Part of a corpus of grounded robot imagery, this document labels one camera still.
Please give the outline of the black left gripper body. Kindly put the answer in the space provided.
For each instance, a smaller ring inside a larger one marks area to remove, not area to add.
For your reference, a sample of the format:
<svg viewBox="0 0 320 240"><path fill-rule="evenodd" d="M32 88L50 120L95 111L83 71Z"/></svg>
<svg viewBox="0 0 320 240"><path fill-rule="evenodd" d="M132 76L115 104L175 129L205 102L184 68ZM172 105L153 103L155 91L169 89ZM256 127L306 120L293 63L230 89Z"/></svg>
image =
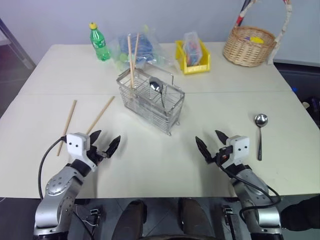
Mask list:
<svg viewBox="0 0 320 240"><path fill-rule="evenodd" d="M104 159L111 158L111 151L108 149L106 151L99 151L96 146L91 145L90 149L86 152L86 156L91 160L96 166L98 166Z"/></svg>

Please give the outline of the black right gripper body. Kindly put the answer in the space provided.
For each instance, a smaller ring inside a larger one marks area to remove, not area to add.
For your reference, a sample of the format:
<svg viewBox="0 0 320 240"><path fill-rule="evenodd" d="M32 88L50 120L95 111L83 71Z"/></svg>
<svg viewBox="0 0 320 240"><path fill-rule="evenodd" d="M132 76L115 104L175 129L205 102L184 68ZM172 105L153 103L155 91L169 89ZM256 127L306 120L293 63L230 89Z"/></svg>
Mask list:
<svg viewBox="0 0 320 240"><path fill-rule="evenodd" d="M211 155L205 158L207 164L215 163L217 166L221 166L227 160L229 160L230 155L233 153L233 146L227 146L219 149L219 152L215 154L214 157Z"/></svg>

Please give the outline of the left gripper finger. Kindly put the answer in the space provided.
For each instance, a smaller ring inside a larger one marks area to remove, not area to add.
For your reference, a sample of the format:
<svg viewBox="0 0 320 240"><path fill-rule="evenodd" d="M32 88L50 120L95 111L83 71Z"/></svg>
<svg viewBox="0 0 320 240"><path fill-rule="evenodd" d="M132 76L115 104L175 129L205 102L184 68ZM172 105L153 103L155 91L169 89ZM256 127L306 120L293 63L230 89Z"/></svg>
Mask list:
<svg viewBox="0 0 320 240"><path fill-rule="evenodd" d="M93 145L101 134L101 130L94 131L90 134L90 145Z"/></svg>
<svg viewBox="0 0 320 240"><path fill-rule="evenodd" d="M112 155L115 153L115 151L118 149L118 146L120 144L121 141L121 136L117 136L115 139L113 139L111 141L111 143L109 144L108 149L104 152L105 153L105 158L110 159L112 157Z"/></svg>

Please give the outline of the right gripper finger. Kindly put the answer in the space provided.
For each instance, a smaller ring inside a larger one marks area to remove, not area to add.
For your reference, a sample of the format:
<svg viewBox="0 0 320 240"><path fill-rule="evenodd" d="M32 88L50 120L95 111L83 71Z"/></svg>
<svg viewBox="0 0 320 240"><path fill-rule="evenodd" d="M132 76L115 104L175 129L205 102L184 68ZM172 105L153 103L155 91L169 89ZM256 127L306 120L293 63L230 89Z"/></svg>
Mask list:
<svg viewBox="0 0 320 240"><path fill-rule="evenodd" d="M215 130L215 133L216 133L218 139L221 141L221 143L226 146L227 140L229 139L229 137L220 130Z"/></svg>
<svg viewBox="0 0 320 240"><path fill-rule="evenodd" d="M200 151L200 153L204 157L206 163L207 164L213 163L213 158L207 148L207 145L198 136L195 136L195 141L196 141L196 145L198 147L198 150Z"/></svg>

